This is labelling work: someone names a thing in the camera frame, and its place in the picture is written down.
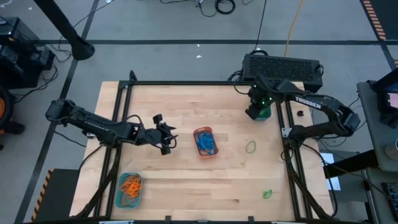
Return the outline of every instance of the gray floor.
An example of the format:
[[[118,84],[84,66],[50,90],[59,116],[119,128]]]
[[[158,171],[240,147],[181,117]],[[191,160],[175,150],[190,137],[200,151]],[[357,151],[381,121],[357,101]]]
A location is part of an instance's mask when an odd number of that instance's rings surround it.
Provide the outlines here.
[[[86,16],[94,0],[57,3],[72,24]],[[203,10],[214,11],[212,0],[205,0]],[[268,0],[261,32],[262,40],[285,40],[300,1]],[[100,0],[98,7],[105,5]],[[163,5],[155,0],[115,0],[95,14],[89,40],[199,40],[255,39],[261,19],[263,0],[248,6],[237,1],[236,11],[228,16],[203,17],[194,2]],[[33,0],[14,0],[0,8],[2,16],[19,16],[41,39],[57,40],[59,32]],[[86,21],[76,27],[81,34]],[[359,0],[306,0],[292,33],[292,40],[377,40]],[[95,45],[88,60],[78,62],[68,99],[94,111],[101,82],[125,80],[134,70],[139,80],[226,80],[240,69],[244,54],[253,45]],[[283,56],[284,45],[259,45],[270,55]],[[398,47],[389,46],[398,59]],[[321,61],[325,67],[320,93],[334,96],[345,104],[357,98],[356,83],[377,80],[391,71],[378,45],[291,45],[288,57]],[[44,113],[51,100],[59,97],[72,60],[56,63],[58,78],[44,91],[38,91],[16,105],[15,119],[26,125],[20,136],[1,136],[5,149],[0,152],[0,220],[12,223],[24,196],[40,153],[49,123]],[[364,116],[357,108],[361,119]],[[324,121],[314,112],[315,122]],[[58,131],[85,143],[77,128],[58,127]],[[339,146],[341,151],[366,151],[371,142],[365,127]],[[47,170],[76,169],[84,149],[54,136],[25,221],[30,220]],[[362,221],[363,204],[345,203],[339,217]]]

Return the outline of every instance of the green rubber band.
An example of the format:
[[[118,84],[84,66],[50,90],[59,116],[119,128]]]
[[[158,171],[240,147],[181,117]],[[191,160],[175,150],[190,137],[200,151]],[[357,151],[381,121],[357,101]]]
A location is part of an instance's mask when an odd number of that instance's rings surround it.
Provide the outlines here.
[[[263,199],[270,198],[270,197],[271,197],[271,195],[272,195],[272,189],[270,189],[270,190],[267,190],[267,191],[265,191],[265,192],[263,192],[263,193],[262,193],[262,197],[263,197]]]
[[[251,151],[249,151],[249,150],[248,150],[248,146],[249,146],[251,143],[254,144],[254,149],[251,150]],[[256,151],[256,142],[255,142],[255,141],[250,141],[250,142],[246,145],[246,152],[247,152],[248,154],[252,154],[252,153],[254,153],[254,151]]]

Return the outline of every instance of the orange and black hazard tape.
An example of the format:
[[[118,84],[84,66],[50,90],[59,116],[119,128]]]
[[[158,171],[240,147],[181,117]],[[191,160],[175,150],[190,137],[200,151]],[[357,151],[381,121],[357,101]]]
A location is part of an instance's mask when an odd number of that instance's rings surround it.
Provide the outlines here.
[[[363,4],[365,5],[366,11],[369,14],[369,17],[372,20],[373,26],[376,29],[376,32],[381,40],[386,40],[386,33],[384,32],[383,27],[380,24],[379,19],[377,18],[376,13],[374,12],[374,9],[372,7],[372,4],[370,1],[363,1]]]
[[[54,171],[54,169],[50,169],[50,170],[47,172],[47,175],[45,176],[44,184],[43,184],[42,190],[40,191],[39,199],[37,199],[36,206],[35,206],[35,209],[34,209],[34,211],[33,211],[33,215],[32,215],[32,217],[30,218],[30,220],[31,220],[32,222],[35,221],[36,216],[37,216],[37,213],[39,212],[40,204],[41,204],[42,201],[43,201],[45,189],[47,188],[47,185],[49,184],[49,181],[50,181],[50,178],[51,178],[51,174],[52,174],[53,171]]]

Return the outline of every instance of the wooden tabletop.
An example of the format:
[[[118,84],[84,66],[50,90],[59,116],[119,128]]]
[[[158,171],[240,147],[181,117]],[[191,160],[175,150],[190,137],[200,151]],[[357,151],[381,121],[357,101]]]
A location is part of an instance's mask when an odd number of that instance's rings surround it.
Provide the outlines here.
[[[117,86],[117,82],[103,82],[96,114],[111,119]],[[235,92],[233,86],[134,85],[129,115],[138,114],[146,128],[153,128],[152,117],[161,113],[163,122],[177,128],[172,133],[178,134],[178,146],[162,156],[152,146],[123,144],[118,176],[125,172],[143,176],[142,197],[134,210],[114,205],[111,218],[164,220],[171,215],[172,220],[245,221],[248,216],[256,221],[294,220],[286,166],[280,158],[283,148],[275,104],[266,121],[253,121],[244,112],[248,104],[249,97]],[[291,104],[295,124],[312,125],[308,107]],[[282,109],[289,126],[283,104]],[[304,116],[296,115],[299,110]],[[204,126],[213,128],[220,149],[210,159],[199,157],[193,139],[193,131]],[[250,141],[257,146],[252,154],[246,152]],[[318,149],[314,140],[306,144]],[[97,147],[97,140],[89,140],[85,156]],[[104,152],[97,152],[83,166],[70,215],[78,213],[98,188]],[[320,158],[305,147],[301,154],[309,191],[332,214]],[[263,199],[263,192],[269,189],[272,196]],[[102,215],[107,198],[108,191],[103,195]],[[303,206],[300,211],[304,217]]]

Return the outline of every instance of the teal bowl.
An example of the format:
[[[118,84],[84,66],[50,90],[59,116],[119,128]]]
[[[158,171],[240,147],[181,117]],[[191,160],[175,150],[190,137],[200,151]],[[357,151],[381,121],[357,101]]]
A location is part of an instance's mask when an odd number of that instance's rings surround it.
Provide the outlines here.
[[[124,180],[126,180],[126,178],[128,178],[130,175],[138,176],[141,179],[141,186],[143,186],[143,184],[142,184],[143,183],[143,179],[142,179],[141,175],[139,175],[137,173],[123,173],[122,175],[120,175],[119,184],[118,184],[118,191],[116,193],[116,200],[115,200],[115,204],[116,204],[116,206],[118,208],[134,209],[134,208],[136,208],[139,205],[139,202],[141,201],[142,188],[140,189],[139,196],[138,196],[138,198],[135,199],[136,200],[135,202],[130,203],[127,206],[123,206],[122,205],[123,192],[121,192],[119,189],[120,189],[120,186],[122,186]]]

